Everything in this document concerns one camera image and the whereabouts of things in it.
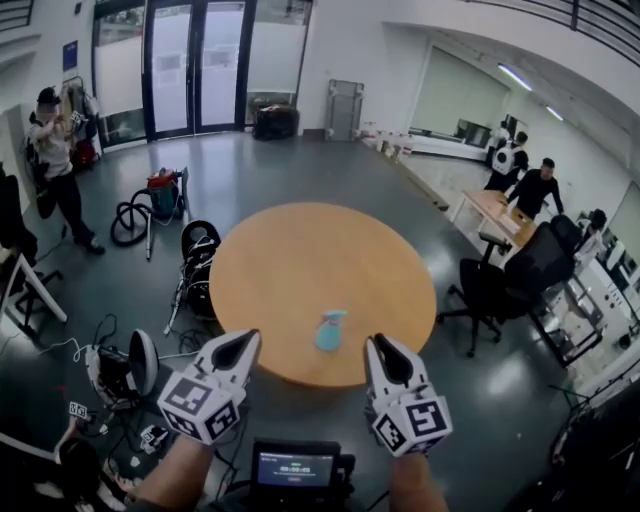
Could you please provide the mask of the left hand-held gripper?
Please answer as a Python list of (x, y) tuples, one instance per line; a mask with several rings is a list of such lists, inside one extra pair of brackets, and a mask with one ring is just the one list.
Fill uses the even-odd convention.
[(240, 421), (239, 407), (262, 348), (258, 329), (225, 333), (208, 341), (194, 365), (174, 371), (157, 405), (176, 432), (215, 444)]

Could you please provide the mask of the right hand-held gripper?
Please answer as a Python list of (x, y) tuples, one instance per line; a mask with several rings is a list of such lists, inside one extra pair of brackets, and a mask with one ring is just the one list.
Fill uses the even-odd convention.
[(393, 457), (426, 454), (453, 433), (446, 398), (427, 382), (424, 362), (405, 344), (382, 333), (369, 337), (365, 373), (369, 431)]

